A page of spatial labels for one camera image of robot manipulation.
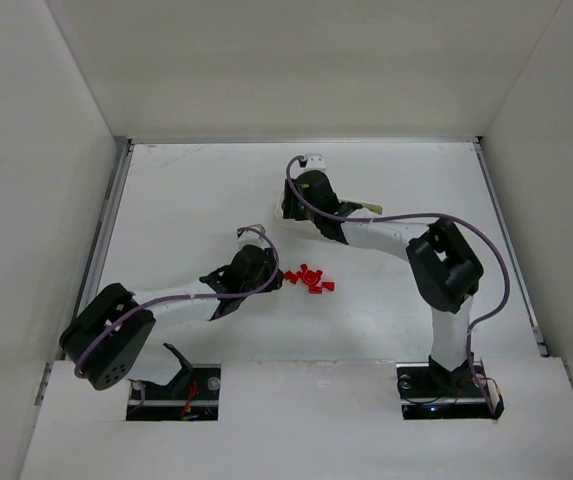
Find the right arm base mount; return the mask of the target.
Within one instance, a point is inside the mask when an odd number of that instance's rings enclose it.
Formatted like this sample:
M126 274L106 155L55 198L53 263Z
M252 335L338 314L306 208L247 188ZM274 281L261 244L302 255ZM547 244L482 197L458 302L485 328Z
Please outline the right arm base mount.
M486 375L482 362L453 372L428 363L396 366L397 389L404 420L498 420L505 410L501 389Z

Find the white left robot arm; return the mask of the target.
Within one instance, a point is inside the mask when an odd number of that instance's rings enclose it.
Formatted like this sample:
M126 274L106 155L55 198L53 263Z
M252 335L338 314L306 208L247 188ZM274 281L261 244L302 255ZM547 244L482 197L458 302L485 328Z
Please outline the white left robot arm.
M163 293L135 293L112 283L72 320L59 346L75 375L97 391L125 378L139 380L144 362L138 358L154 329L218 320L249 296L279 289L282 278L275 248L246 244L229 264Z

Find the red lego pile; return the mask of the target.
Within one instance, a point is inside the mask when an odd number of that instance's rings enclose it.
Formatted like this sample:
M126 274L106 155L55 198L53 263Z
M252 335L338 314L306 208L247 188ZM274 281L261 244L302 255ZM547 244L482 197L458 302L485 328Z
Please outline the red lego pile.
M293 285L304 285L311 295L334 292L336 288L334 281L324 278L324 272L322 270L312 269L305 263L302 263L297 271L285 271L284 279Z

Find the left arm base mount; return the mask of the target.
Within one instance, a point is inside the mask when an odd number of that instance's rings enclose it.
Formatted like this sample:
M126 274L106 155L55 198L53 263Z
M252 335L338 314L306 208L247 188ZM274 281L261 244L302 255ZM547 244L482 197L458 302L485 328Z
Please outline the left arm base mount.
M176 358L179 369L166 385L135 381L127 405L127 421L217 421L222 368L220 364L193 364L174 345L163 346Z

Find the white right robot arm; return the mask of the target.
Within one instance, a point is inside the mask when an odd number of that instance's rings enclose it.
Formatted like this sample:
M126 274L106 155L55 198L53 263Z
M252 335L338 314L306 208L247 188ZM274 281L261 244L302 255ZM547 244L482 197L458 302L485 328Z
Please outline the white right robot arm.
M386 220L363 204L339 200L320 170L286 179L281 209L285 219L312 222L328 240L408 262L421 298L431 307L431 367L445 375L464 367L472 297L483 267L455 222Z

